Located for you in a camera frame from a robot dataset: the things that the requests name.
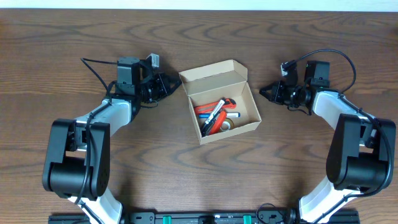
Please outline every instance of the box flap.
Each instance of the box flap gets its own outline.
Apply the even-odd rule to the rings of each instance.
[[[235,60],[227,60],[180,72],[188,96],[230,86],[248,80],[248,69]]]

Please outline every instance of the tape roll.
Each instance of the tape roll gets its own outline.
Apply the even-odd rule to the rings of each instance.
[[[220,127],[220,131],[225,132],[225,131],[229,131],[231,129],[234,129],[234,123],[232,122],[231,119],[226,118],[225,121],[223,122],[223,125],[221,125],[221,127]]]

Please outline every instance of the marker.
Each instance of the marker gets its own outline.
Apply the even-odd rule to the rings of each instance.
[[[198,114],[199,118],[208,118],[210,116],[209,113],[204,113],[204,114]],[[227,113],[226,117],[227,118],[238,118],[241,116],[241,113],[239,112],[233,112],[233,113]]]

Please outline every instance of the cardboard box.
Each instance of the cardboard box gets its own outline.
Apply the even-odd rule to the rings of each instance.
[[[227,60],[199,68],[180,72],[180,78],[188,96],[189,110],[200,144],[235,136],[255,130],[261,123],[248,85],[248,69],[235,60]],[[227,112],[240,112],[240,118],[230,118],[234,129],[202,137],[200,127],[206,119],[199,119],[194,107],[232,98],[236,102],[235,109]]]

